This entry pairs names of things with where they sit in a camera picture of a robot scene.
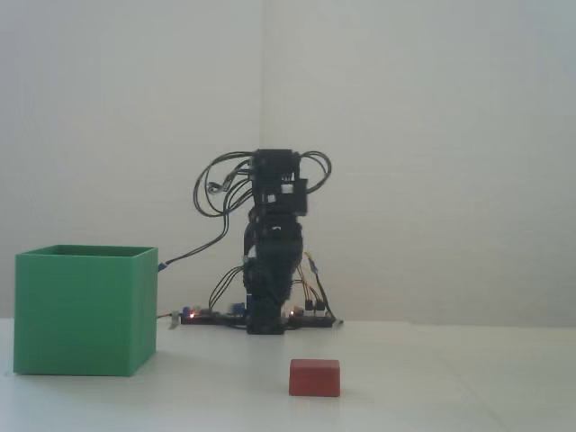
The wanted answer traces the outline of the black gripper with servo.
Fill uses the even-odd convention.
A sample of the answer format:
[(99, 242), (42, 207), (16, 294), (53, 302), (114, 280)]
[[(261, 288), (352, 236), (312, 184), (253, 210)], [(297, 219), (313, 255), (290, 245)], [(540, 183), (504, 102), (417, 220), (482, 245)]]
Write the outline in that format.
[[(302, 251), (302, 226), (298, 219), (307, 214), (308, 180), (273, 180), (252, 182), (254, 205), (248, 213), (245, 229), (245, 257), (264, 245)], [(272, 266), (274, 298), (265, 268), (260, 263), (247, 263), (247, 296), (250, 313), (257, 315), (274, 305), (274, 315), (290, 299), (293, 274), (298, 263), (274, 263)]]

